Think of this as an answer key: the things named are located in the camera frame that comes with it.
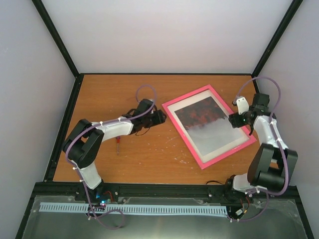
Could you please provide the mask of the pink picture frame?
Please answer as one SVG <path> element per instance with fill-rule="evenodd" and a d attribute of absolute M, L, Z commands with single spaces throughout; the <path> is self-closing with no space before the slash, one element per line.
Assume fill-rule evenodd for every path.
<path fill-rule="evenodd" d="M 233 128 L 231 108 L 211 85 L 162 104 L 201 169 L 256 142 L 247 127 Z"/>

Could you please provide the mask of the purple red screwdriver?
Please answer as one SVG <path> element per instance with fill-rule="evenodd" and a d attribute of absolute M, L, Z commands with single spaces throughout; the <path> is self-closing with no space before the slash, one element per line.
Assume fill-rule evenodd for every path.
<path fill-rule="evenodd" d="M 117 136 L 116 137 L 116 153 L 117 153 L 117 155 L 119 155 L 119 152 L 120 152 L 120 140 L 121 140 L 121 137 Z"/>

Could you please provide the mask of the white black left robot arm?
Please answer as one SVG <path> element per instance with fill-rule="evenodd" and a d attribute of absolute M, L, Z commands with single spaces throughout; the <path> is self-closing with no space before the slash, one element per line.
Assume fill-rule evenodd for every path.
<path fill-rule="evenodd" d="M 143 99 L 137 108 L 129 110 L 117 119 L 90 122 L 78 121 L 66 138 L 62 151 L 87 187 L 86 194 L 92 200 L 103 197 L 103 180 L 95 166 L 101 144 L 109 139 L 136 134 L 143 128 L 149 129 L 166 121 L 166 114 L 157 109 L 153 101 Z"/>

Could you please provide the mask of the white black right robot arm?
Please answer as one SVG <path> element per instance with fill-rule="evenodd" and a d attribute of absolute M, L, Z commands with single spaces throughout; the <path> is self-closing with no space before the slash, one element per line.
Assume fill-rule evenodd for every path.
<path fill-rule="evenodd" d="M 257 93 L 252 104 L 243 96 L 233 102 L 238 111 L 229 116 L 229 122 L 233 128 L 249 126 L 251 133 L 257 133 L 260 147 L 247 173 L 227 179 L 226 192 L 245 195 L 265 192 L 280 196 L 288 188 L 298 154 L 282 140 L 277 120 L 269 111 L 269 101 L 269 95 Z"/>

